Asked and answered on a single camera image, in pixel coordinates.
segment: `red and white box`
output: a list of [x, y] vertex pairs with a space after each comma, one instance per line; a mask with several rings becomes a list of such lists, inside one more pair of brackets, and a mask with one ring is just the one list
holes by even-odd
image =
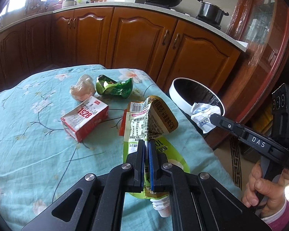
[[61, 117], [63, 128], [76, 141], [81, 142], [97, 124], [108, 116], [108, 108], [107, 104], [91, 96]]

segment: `metal screw head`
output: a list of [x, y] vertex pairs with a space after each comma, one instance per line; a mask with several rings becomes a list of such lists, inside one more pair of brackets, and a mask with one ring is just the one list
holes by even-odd
[[130, 168], [132, 167], [132, 165], [129, 164], [129, 163], [124, 163], [124, 164], [122, 164], [121, 167], [122, 167], [123, 169], [130, 169]]
[[94, 178], [95, 178], [94, 174], [86, 174], [85, 175], [85, 179], [87, 181], [92, 181], [92, 180], [94, 180]]
[[200, 178], [204, 179], [204, 180], [207, 180], [207, 179], [210, 178], [210, 175], [208, 173], [206, 173], [206, 172], [202, 172], [202, 173], [200, 173]]
[[170, 169], [170, 168], [172, 168], [172, 164], [169, 163], [169, 162], [165, 162], [165, 163], [163, 164], [163, 168], [165, 168], [165, 169]]

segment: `green snack pouch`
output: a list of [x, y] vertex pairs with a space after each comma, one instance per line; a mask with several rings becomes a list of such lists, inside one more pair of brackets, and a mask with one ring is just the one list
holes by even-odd
[[146, 157], [144, 170], [144, 190], [141, 193], [130, 193], [140, 199], [160, 199], [167, 193], [154, 193], [150, 190], [150, 174], [148, 162], [148, 141], [155, 140], [157, 151], [166, 154], [168, 162], [181, 167], [184, 172], [190, 169], [184, 158], [163, 136], [178, 127], [178, 122], [167, 104], [158, 96], [151, 95], [144, 102], [130, 102], [127, 108], [124, 142], [123, 162], [127, 155], [137, 151], [138, 140], [145, 141]]
[[99, 75], [96, 79], [96, 91], [99, 95], [119, 95], [125, 99], [130, 96], [132, 90], [133, 78], [125, 82], [116, 82], [105, 75]]

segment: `camera lens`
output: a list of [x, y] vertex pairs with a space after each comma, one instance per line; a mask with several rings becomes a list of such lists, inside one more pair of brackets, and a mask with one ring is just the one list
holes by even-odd
[[276, 109], [279, 109], [281, 106], [281, 98], [278, 96], [276, 100]]
[[285, 106], [285, 95], [282, 94], [281, 96], [281, 107], [284, 107]]

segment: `hand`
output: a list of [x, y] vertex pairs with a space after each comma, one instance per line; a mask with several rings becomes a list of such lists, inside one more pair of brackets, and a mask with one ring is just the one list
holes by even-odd
[[265, 207], [262, 209], [261, 217], [274, 215], [282, 209], [285, 203], [285, 179], [283, 175], [279, 178], [278, 183], [265, 180], [262, 177], [260, 162], [258, 161], [248, 177], [246, 190], [244, 192], [242, 202], [248, 208], [256, 206], [259, 202], [256, 191], [268, 197]]

